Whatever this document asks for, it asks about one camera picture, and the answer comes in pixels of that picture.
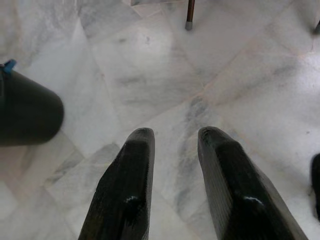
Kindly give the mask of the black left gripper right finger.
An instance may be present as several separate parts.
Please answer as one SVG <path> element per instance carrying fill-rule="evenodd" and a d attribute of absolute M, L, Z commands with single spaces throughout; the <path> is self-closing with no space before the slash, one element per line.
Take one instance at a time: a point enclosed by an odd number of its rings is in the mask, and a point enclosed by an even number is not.
<path fill-rule="evenodd" d="M 241 144 L 217 127 L 198 131 L 210 215 L 219 240 L 305 240 L 270 179 Z"/>

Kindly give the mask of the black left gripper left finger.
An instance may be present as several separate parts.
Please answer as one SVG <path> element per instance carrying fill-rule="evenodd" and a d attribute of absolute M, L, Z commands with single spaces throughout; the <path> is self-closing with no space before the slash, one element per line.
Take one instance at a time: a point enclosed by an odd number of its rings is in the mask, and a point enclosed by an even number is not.
<path fill-rule="evenodd" d="M 154 162 L 153 130 L 134 130 L 97 184 L 80 240 L 149 238 Z"/>

